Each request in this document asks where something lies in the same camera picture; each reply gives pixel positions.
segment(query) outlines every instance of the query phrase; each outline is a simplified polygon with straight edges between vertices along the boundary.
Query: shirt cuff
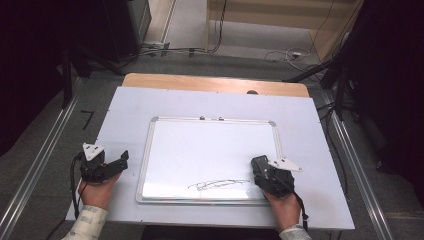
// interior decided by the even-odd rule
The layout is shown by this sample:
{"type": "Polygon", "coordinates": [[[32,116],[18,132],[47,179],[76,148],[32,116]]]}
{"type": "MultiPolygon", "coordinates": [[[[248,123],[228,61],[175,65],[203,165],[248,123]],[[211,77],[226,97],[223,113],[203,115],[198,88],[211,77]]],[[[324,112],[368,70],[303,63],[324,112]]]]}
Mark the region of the shirt cuff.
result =
{"type": "Polygon", "coordinates": [[[295,224],[280,233],[282,240],[312,240],[302,226],[295,224]]]}
{"type": "Polygon", "coordinates": [[[74,226],[64,239],[98,239],[107,215],[108,212],[104,209],[84,205],[74,226]]]}

